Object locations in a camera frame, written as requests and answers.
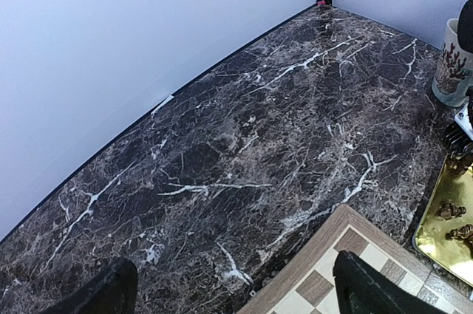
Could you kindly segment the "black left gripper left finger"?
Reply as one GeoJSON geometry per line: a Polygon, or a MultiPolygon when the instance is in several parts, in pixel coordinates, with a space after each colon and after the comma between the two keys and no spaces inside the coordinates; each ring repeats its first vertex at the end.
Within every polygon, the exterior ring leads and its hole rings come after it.
{"type": "Polygon", "coordinates": [[[72,295],[41,313],[134,313],[137,285],[135,264],[117,258],[72,295]]]}

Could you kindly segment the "wooden chess board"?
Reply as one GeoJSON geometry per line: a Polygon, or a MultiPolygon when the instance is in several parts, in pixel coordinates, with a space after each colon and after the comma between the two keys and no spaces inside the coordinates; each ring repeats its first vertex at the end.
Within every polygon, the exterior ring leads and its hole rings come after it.
{"type": "Polygon", "coordinates": [[[472,301],[341,205],[241,313],[471,313],[472,301]]]}

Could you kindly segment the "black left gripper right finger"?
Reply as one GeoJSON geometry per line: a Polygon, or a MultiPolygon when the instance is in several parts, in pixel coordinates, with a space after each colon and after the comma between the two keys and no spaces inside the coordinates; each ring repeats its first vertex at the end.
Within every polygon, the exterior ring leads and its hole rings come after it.
{"type": "Polygon", "coordinates": [[[382,276],[351,251],[341,251],[333,267],[341,313],[424,313],[425,303],[382,276]]]}

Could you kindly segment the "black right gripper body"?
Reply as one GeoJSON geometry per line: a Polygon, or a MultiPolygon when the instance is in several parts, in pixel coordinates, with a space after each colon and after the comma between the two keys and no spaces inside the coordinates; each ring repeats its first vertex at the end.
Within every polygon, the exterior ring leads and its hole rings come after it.
{"type": "Polygon", "coordinates": [[[463,5],[457,24],[458,43],[460,48],[468,53],[472,53],[472,2],[473,0],[468,0],[463,5]]]}

